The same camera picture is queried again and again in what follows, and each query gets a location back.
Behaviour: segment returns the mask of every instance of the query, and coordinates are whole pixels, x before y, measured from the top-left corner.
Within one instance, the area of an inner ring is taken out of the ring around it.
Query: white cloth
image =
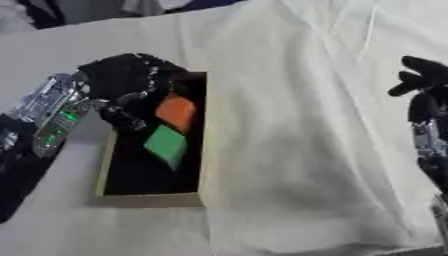
[[[123,10],[143,16],[162,14],[165,10],[185,6],[192,0],[125,0]]]
[[[108,129],[92,114],[0,226],[0,254],[361,255],[436,242],[409,97],[386,91],[403,55],[448,63],[447,8],[253,0],[3,38],[0,109],[49,74],[124,52],[208,71],[208,210],[90,206]]]
[[[0,0],[0,36],[35,30],[25,7],[14,0]]]

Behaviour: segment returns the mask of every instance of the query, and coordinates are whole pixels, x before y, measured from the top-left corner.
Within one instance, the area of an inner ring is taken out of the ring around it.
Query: orange cube
[[[190,129],[195,112],[193,102],[170,92],[157,108],[156,116],[185,134]]]

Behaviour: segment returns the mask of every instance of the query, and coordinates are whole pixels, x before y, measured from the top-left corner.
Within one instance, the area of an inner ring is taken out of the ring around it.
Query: black felt lining
[[[148,121],[150,127],[141,133],[118,133],[105,195],[173,194],[198,190],[205,115],[205,73],[186,79],[183,84],[185,87],[179,87],[181,89],[176,92],[193,101],[197,111],[186,135],[188,148],[181,165],[173,172],[143,147],[144,142],[162,123],[154,117],[154,113],[166,92],[163,95],[154,94],[130,106],[136,116]]]

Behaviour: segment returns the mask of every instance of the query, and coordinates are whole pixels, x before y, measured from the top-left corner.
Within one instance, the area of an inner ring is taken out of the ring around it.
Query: metal robotic arm
[[[401,96],[412,91],[408,121],[414,135],[417,163],[420,169],[440,189],[431,210],[448,254],[448,67],[434,61],[405,56],[402,81],[389,91]]]
[[[0,115],[0,223],[7,221],[91,110],[117,130],[139,132],[146,122],[126,106],[175,89],[188,72],[147,54],[123,54],[56,74]]]

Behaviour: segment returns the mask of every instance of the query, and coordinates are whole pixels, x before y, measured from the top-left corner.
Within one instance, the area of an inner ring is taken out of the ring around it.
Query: green cube
[[[175,130],[160,125],[145,142],[144,147],[175,170],[186,152],[187,140]]]

